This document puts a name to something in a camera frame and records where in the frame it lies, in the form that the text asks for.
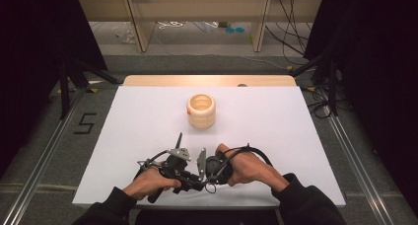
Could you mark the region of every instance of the white table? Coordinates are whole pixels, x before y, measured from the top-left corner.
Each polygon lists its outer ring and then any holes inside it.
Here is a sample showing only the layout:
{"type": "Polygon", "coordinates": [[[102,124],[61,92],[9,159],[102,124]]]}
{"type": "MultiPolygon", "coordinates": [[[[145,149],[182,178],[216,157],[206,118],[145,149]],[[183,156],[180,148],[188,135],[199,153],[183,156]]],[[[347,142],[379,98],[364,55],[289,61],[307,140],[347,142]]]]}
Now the white table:
{"type": "MultiPolygon", "coordinates": [[[[210,156],[221,142],[230,147],[249,143],[282,174],[295,173],[304,186],[315,185],[337,206],[345,205],[302,93],[292,86],[119,87],[73,203],[104,201],[113,187],[126,187],[139,170],[136,162],[174,148],[180,132],[180,147],[192,157],[186,169],[192,173],[197,174],[195,160],[203,147],[210,156]],[[216,122],[205,130],[187,121],[186,101],[197,93],[217,102],[216,122]]],[[[273,208],[278,203],[261,183],[217,186],[214,194],[165,191],[154,204],[138,202],[142,207],[176,209],[273,208]]]]}

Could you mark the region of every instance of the black curtain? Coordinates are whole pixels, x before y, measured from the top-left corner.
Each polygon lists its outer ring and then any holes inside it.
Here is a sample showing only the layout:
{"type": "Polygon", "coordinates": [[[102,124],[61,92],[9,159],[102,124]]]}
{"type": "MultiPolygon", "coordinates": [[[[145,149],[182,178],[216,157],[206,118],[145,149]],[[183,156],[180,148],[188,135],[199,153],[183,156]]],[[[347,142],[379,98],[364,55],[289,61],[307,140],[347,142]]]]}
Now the black curtain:
{"type": "MultiPolygon", "coordinates": [[[[320,54],[338,14],[356,0],[323,0],[306,58],[320,54]]],[[[336,57],[342,84],[374,148],[418,215],[417,0],[369,0],[336,57]]]]}

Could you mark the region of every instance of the gray floor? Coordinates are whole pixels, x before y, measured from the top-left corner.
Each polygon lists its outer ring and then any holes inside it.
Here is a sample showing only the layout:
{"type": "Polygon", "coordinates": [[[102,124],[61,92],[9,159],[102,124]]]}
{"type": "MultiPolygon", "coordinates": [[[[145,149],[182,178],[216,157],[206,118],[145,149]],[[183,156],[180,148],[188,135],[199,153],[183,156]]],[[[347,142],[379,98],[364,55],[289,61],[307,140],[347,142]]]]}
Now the gray floor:
{"type": "MultiPolygon", "coordinates": [[[[156,28],[145,53],[137,52],[135,44],[122,43],[116,37],[115,27],[123,26],[121,23],[92,23],[92,30],[104,54],[109,73],[119,79],[129,74],[206,73],[208,69],[210,73],[286,74],[287,66],[297,67],[283,57],[282,45],[268,33],[264,37],[261,52],[255,53],[248,41],[249,26],[241,23],[233,25],[245,28],[245,32],[227,34],[225,30],[214,29],[204,33],[193,23],[186,23],[182,28],[156,28]]],[[[268,26],[277,36],[283,37],[284,34],[277,29],[276,24],[268,26]]],[[[298,24],[298,29],[302,36],[309,36],[306,24],[298,24]]],[[[287,38],[287,41],[300,48],[294,38],[287,38]]],[[[305,61],[288,47],[284,53],[292,61],[305,61]]],[[[298,84],[308,86],[312,73],[308,71],[299,76],[298,84]]],[[[87,76],[91,81],[101,81],[96,76],[87,76]]],[[[84,208],[72,205],[72,198],[105,123],[117,86],[95,82],[91,88],[95,89],[95,93],[85,93],[75,109],[21,224],[70,224],[85,211],[84,208]],[[86,120],[94,126],[89,134],[78,134],[77,132],[88,130],[88,126],[79,125],[85,113],[96,114],[86,116],[86,120]]],[[[304,92],[304,97],[307,105],[315,102],[312,93],[304,92]]],[[[349,104],[342,103],[339,107],[339,119],[383,198],[393,224],[418,224],[416,216],[385,170],[379,156],[373,154],[373,146],[355,113],[344,110],[349,108],[349,104]]],[[[51,92],[50,104],[43,111],[38,127],[32,134],[32,140],[21,149],[0,181],[0,220],[5,218],[22,185],[30,176],[58,124],[60,114],[60,95],[58,88],[55,88],[51,92]]],[[[379,224],[329,119],[319,119],[313,115],[313,123],[335,178],[346,197],[347,205],[339,208],[345,220],[348,224],[379,224]]]]}

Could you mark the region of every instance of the metal bracket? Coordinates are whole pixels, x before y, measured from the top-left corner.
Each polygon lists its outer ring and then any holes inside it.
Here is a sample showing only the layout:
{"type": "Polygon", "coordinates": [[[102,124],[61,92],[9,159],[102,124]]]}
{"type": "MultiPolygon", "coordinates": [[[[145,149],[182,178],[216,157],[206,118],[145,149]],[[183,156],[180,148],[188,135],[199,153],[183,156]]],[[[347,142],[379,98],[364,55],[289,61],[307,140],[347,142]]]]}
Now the metal bracket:
{"type": "Polygon", "coordinates": [[[199,158],[196,160],[197,170],[199,171],[200,182],[203,181],[203,178],[206,174],[206,148],[203,148],[199,154],[199,158]]]}
{"type": "Polygon", "coordinates": [[[178,148],[178,149],[169,149],[167,153],[178,157],[179,159],[189,161],[191,160],[190,155],[188,154],[188,150],[186,148],[178,148]]]}

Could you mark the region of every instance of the black handle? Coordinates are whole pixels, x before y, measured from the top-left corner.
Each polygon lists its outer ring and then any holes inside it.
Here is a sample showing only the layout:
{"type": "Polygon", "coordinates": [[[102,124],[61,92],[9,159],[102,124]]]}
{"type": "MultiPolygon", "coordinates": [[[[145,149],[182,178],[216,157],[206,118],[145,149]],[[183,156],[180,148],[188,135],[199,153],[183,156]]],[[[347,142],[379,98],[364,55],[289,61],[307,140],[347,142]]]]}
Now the black handle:
{"type": "Polygon", "coordinates": [[[157,199],[158,199],[158,197],[160,197],[160,194],[163,192],[163,189],[162,188],[159,188],[158,190],[157,190],[157,192],[156,193],[154,193],[153,195],[148,195],[148,201],[150,202],[150,203],[155,203],[156,201],[157,201],[157,199]]]}

